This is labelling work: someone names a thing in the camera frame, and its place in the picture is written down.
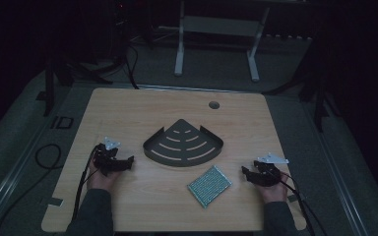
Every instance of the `wooden tabletop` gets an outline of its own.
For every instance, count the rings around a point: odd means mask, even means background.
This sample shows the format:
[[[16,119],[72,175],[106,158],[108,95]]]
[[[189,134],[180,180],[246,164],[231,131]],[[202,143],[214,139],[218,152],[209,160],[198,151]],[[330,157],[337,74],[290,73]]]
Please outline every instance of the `wooden tabletop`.
[[[212,109],[210,102],[220,107]],[[171,167],[147,158],[143,143],[160,128],[184,119],[204,126],[223,140],[221,153],[192,167]],[[263,228],[263,202],[241,166],[253,170],[253,160],[268,152],[284,157],[266,99],[261,94],[97,88],[72,144],[42,229],[65,231],[76,191],[92,149],[104,137],[121,143],[117,158],[135,156],[112,194],[115,231],[257,231]],[[232,183],[203,208],[187,185],[215,165]],[[286,164],[277,165],[289,173]],[[306,226],[297,202],[289,203],[296,227]]]

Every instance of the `person's left hand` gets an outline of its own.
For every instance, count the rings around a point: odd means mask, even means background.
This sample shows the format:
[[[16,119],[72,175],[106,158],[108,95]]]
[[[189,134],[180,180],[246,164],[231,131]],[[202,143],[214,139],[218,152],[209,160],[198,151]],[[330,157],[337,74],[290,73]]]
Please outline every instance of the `person's left hand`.
[[[93,157],[89,165],[89,175],[93,174],[88,180],[88,190],[89,189],[103,189],[111,193],[112,187],[116,179],[121,175],[122,171],[109,172],[107,176],[104,176],[95,167],[95,158]]]

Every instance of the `forearm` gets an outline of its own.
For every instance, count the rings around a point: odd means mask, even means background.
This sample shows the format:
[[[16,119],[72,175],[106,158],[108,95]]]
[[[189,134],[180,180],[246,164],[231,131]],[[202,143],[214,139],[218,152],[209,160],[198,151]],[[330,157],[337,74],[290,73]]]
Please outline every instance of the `forearm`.
[[[273,202],[264,205],[264,235],[298,235],[293,216],[286,202]]]
[[[69,224],[66,234],[69,236],[112,236],[113,221],[110,194],[102,189],[89,189],[77,218]]]

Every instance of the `person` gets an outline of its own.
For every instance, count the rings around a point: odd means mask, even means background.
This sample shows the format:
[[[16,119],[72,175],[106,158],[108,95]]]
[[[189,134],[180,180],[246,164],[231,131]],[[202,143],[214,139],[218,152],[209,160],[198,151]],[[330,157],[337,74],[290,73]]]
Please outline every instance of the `person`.
[[[88,191],[79,208],[75,220],[69,224],[66,234],[68,236],[112,236],[113,220],[111,211],[111,191],[116,179],[122,172],[110,172],[104,176],[90,163],[92,174],[87,182]],[[272,187],[256,185],[262,195],[264,205],[264,235],[266,236],[296,236],[293,216],[286,203],[287,187],[282,183]]]

